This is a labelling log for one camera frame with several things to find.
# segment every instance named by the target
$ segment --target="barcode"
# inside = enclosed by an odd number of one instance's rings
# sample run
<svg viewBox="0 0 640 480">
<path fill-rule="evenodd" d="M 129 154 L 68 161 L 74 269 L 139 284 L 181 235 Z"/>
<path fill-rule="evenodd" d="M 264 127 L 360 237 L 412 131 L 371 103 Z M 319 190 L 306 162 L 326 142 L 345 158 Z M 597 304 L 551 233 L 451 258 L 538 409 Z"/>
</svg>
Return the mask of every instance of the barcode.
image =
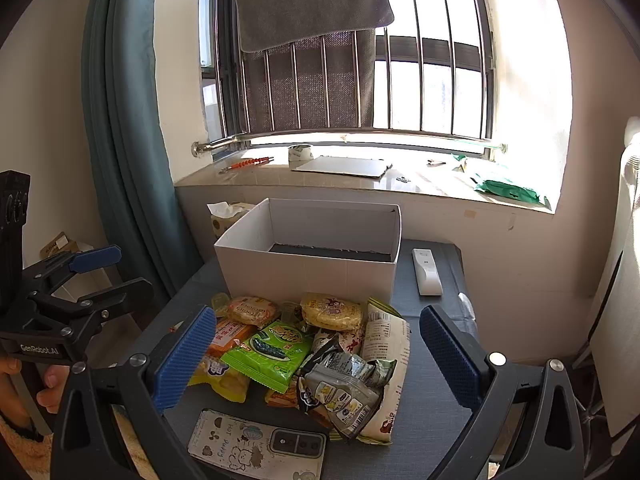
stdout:
<svg viewBox="0 0 640 480">
<path fill-rule="evenodd" d="M 351 425 L 350 429 L 353 428 L 353 430 L 356 430 L 357 428 L 359 428 L 360 425 L 364 422 L 364 419 L 367 418 L 368 413 L 369 413 L 369 408 L 365 406 L 360 412 L 360 415 L 358 415 L 358 418 L 356 418 L 354 423 Z"/>
<path fill-rule="evenodd" d="M 387 312 L 381 312 L 379 310 L 369 312 L 369 321 L 379 321 L 380 319 L 384 321 L 391 321 L 391 314 L 388 314 Z"/>
</svg>

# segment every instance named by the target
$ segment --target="open cardboard box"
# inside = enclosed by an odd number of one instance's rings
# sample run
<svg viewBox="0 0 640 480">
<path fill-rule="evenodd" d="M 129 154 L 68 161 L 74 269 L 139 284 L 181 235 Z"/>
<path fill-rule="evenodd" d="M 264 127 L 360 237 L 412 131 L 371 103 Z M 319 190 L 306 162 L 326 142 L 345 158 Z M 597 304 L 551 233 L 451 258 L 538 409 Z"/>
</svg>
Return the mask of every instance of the open cardboard box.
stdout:
<svg viewBox="0 0 640 480">
<path fill-rule="evenodd" d="M 400 237 L 397 205 L 267 198 L 215 248 L 232 297 L 281 303 L 320 292 L 388 303 Z"/>
</svg>

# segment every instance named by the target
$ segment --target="table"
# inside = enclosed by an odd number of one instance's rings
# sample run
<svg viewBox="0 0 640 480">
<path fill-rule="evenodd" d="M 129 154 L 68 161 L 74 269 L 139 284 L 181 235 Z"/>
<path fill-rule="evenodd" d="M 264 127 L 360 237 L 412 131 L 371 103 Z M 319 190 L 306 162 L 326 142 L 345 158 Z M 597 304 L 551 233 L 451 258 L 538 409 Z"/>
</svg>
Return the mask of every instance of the table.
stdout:
<svg viewBox="0 0 640 480">
<path fill-rule="evenodd" d="M 420 296 L 415 280 L 413 248 L 433 252 L 443 295 Z M 210 297 L 225 291 L 226 285 L 217 260 L 207 262 L 167 304 L 143 332 L 126 356 L 149 354 L 169 327 L 183 320 L 198 304 L 209 304 Z M 476 322 L 458 299 L 467 294 L 458 248 L 452 244 L 402 240 L 391 305 L 412 327 L 411 356 L 392 433 L 393 444 L 367 446 L 360 442 L 329 442 L 324 456 L 322 480 L 367 480 L 427 478 L 449 450 L 471 416 L 456 402 L 449 386 L 420 337 L 418 320 L 428 304 L 439 304 L 465 332 L 477 337 Z M 298 410 L 271 408 L 264 403 L 265 388 L 252 382 L 244 404 L 228 402 L 208 384 L 190 386 L 180 403 L 166 410 L 165 416 L 178 439 L 187 443 L 204 408 L 211 408 L 247 420 L 276 426 L 286 425 L 306 431 L 326 431 Z M 209 478 L 221 478 L 223 470 L 202 464 Z M 227 476 L 247 477 L 224 471 Z"/>
</svg>

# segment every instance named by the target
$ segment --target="windowsill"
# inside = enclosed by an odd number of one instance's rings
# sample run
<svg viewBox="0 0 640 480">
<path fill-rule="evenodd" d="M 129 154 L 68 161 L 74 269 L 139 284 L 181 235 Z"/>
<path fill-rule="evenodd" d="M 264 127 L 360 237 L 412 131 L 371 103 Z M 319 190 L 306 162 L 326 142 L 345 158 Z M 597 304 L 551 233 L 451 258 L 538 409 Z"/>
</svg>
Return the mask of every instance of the windowsill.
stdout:
<svg viewBox="0 0 640 480">
<path fill-rule="evenodd" d="M 260 147 L 233 153 L 206 168 L 178 181 L 176 187 L 190 186 L 293 186 L 293 187 L 333 187 L 337 189 L 397 191 L 415 195 L 440 196 L 471 200 L 473 202 L 495 203 L 545 213 L 553 211 L 543 205 L 518 202 L 509 198 L 488 195 L 475 191 L 476 184 L 460 171 L 453 171 L 460 163 L 452 155 L 417 150 L 395 148 L 362 148 L 349 146 L 314 146 L 314 156 L 359 156 L 362 158 L 384 158 L 393 166 L 380 179 L 356 176 L 303 173 L 291 171 L 287 148 Z M 226 168 L 242 159 L 272 156 L 274 161 L 262 166 L 242 168 L 220 174 Z M 442 166 L 428 166 L 427 160 L 441 160 Z M 479 164 L 491 164 L 478 160 Z M 398 178 L 404 177 L 409 182 Z"/>
</svg>

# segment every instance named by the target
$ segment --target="screw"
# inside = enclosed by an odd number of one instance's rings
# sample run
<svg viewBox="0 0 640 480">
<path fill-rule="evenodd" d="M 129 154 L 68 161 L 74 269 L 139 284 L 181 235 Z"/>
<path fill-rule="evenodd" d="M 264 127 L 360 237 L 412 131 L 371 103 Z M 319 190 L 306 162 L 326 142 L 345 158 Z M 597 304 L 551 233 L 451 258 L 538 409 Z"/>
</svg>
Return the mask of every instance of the screw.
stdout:
<svg viewBox="0 0 640 480">
<path fill-rule="evenodd" d="M 146 355 L 144 354 L 133 354 L 129 358 L 129 364 L 133 367 L 139 367 L 146 363 Z"/>
<path fill-rule="evenodd" d="M 562 364 L 562 361 L 558 359 L 551 359 L 551 361 L 549 361 L 549 366 L 551 366 L 551 369 L 556 372 L 561 372 L 562 370 L 564 370 L 564 365 Z"/>
<path fill-rule="evenodd" d="M 81 374 L 86 370 L 86 364 L 82 361 L 78 361 L 71 367 L 71 371 L 75 374 Z"/>
<path fill-rule="evenodd" d="M 507 358 L 500 352 L 494 352 L 489 355 L 489 361 L 496 366 L 503 366 L 507 362 Z"/>
</svg>

